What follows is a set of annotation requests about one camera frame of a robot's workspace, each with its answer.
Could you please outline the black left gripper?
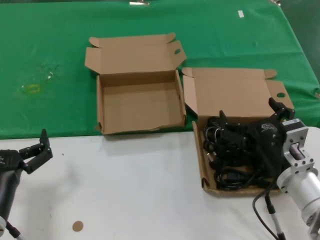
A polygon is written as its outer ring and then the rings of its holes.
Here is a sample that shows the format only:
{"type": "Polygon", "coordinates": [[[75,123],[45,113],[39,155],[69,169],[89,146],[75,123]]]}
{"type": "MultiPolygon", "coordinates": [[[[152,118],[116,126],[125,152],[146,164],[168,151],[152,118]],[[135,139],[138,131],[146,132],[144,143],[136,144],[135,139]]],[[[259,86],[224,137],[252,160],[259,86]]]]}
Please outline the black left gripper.
{"type": "Polygon", "coordinates": [[[17,150],[0,151],[0,173],[23,170],[32,174],[46,162],[53,158],[50,141],[46,129],[41,131],[39,143],[17,150]]]}

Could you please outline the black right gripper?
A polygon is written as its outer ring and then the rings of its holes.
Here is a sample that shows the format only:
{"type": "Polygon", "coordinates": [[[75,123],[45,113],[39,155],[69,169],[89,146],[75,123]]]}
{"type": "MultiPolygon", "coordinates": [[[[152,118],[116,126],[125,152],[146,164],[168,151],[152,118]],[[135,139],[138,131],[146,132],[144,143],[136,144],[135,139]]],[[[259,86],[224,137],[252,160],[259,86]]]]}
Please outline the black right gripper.
{"type": "MultiPolygon", "coordinates": [[[[277,179],[284,164],[285,133],[282,123],[286,120],[293,120],[296,112],[294,109],[286,107],[282,102],[275,101],[272,97],[269,98],[268,104],[274,114],[250,123],[247,134],[257,162],[262,165],[272,179],[277,179]]],[[[229,122],[222,110],[219,111],[219,125],[220,144],[233,145],[241,150],[247,148],[244,125],[229,122]]]]}

